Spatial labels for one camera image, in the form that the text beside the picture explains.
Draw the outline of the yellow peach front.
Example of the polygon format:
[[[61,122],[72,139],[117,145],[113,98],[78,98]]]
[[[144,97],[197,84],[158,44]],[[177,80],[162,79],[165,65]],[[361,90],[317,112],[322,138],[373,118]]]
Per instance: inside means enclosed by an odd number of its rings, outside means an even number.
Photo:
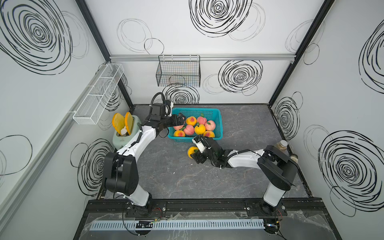
[[[199,124],[195,126],[196,135],[203,135],[206,131],[206,127],[203,124]]]

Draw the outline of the yellow peach with leaf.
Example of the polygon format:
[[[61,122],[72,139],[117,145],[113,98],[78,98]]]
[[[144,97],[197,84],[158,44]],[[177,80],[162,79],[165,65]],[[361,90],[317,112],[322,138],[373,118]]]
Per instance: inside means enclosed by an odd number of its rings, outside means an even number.
[[[194,159],[195,158],[195,154],[199,152],[199,149],[197,147],[190,147],[188,149],[188,157],[190,159]]]

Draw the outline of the yellow peach red spot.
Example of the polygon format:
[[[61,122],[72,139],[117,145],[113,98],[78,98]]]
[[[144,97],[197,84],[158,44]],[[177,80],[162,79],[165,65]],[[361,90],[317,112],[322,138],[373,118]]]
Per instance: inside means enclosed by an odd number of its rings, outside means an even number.
[[[187,125],[190,125],[190,126],[194,127],[197,124],[197,119],[195,117],[193,117],[193,116],[188,117],[186,119],[186,123],[187,123]]]

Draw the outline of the pink peach front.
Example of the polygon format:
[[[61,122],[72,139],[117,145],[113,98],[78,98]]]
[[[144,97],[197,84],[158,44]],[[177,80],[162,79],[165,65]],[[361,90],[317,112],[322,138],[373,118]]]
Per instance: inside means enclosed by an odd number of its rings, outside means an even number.
[[[206,128],[206,131],[214,131],[216,128],[216,123],[212,120],[207,121],[205,123],[205,128]]]

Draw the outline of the pink peach with leaf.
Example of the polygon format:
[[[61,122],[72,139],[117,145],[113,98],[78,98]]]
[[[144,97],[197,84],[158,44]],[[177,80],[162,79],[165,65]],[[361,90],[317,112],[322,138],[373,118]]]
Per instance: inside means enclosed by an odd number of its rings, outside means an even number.
[[[205,117],[205,115],[203,113],[201,113],[201,115],[197,118],[197,124],[200,126],[200,125],[205,125],[207,123],[207,118]]]

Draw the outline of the teal plastic basket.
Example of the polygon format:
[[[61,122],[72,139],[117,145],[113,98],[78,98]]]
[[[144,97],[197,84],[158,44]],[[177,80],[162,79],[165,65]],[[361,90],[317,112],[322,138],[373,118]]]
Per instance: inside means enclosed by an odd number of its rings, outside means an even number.
[[[183,114],[186,118],[195,117],[197,119],[198,117],[204,117],[208,121],[213,121],[216,124],[213,130],[215,134],[214,140],[221,140],[223,138],[223,121],[220,110],[208,108],[174,108],[172,110],[172,114],[178,115],[179,113]],[[169,127],[168,138],[175,142],[191,142],[192,139],[197,136],[197,134],[194,133],[191,136],[176,137],[174,136],[175,131],[173,127]]]

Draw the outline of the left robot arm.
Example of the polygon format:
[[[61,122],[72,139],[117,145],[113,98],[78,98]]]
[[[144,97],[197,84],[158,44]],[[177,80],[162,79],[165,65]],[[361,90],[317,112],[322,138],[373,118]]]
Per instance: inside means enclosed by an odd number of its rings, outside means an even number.
[[[182,126],[186,119],[183,114],[172,114],[171,110],[167,110],[166,104],[152,104],[145,121],[138,124],[139,131],[133,139],[117,152],[110,152],[105,156],[103,189],[125,197],[132,205],[150,213],[152,196],[139,185],[137,161],[162,130]]]

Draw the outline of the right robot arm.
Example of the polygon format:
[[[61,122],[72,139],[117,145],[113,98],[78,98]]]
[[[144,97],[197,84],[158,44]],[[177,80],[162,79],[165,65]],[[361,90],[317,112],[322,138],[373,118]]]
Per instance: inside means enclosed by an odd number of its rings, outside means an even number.
[[[252,151],[223,149],[213,138],[198,135],[192,139],[195,149],[189,153],[197,164],[209,160],[211,165],[220,168],[259,169],[270,181],[259,206],[265,216],[273,216],[284,194],[291,190],[298,173],[299,165],[285,153],[272,145],[263,150]]]

